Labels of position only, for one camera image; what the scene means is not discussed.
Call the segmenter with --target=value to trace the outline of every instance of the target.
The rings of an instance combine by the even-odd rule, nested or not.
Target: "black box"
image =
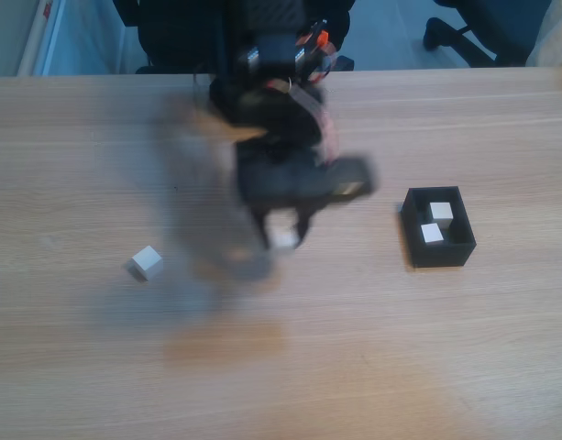
[[[441,231],[443,243],[426,245],[421,225],[432,223],[429,204],[436,202],[448,202],[454,220],[447,230]],[[457,186],[410,189],[402,206],[401,219],[411,262],[416,268],[464,266],[476,247]]]

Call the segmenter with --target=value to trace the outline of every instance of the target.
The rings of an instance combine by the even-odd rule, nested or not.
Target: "white cube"
[[[452,206],[447,202],[430,203],[429,214],[434,223],[437,223],[442,229],[448,229],[454,220]]]
[[[270,248],[283,252],[290,252],[299,245],[299,236],[294,229],[269,228]]]
[[[436,245],[444,242],[444,236],[442,236],[442,231],[439,230],[437,223],[421,225],[421,231],[424,233],[426,245]]]
[[[134,261],[136,269],[138,269],[147,280],[150,280],[162,272],[162,257],[150,246],[140,250],[132,260]]]

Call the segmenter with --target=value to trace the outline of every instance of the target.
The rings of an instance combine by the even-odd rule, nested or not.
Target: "office chair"
[[[356,0],[304,0],[312,22],[324,18],[339,50],[349,31],[349,10]],[[223,31],[225,0],[114,0],[127,27],[138,27],[149,66],[137,73],[214,72],[215,41]],[[339,57],[338,70],[354,70],[354,61]]]
[[[453,7],[466,22],[454,29],[430,18],[424,35],[426,50],[448,46],[470,67],[524,66],[537,40],[551,0],[435,0]],[[496,54],[493,60],[464,35],[471,30],[482,45]]]

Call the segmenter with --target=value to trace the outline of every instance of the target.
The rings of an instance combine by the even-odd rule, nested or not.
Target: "chair wheel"
[[[425,50],[431,52],[432,50],[436,50],[441,43],[437,39],[437,35],[434,31],[427,29],[424,35],[424,48]]]

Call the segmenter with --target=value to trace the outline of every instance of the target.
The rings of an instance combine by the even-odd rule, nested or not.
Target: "wood grain surface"
[[[562,71],[332,74],[380,190],[288,258],[206,85],[0,80],[1,440],[562,439]],[[396,207],[440,185],[479,245],[413,270]]]

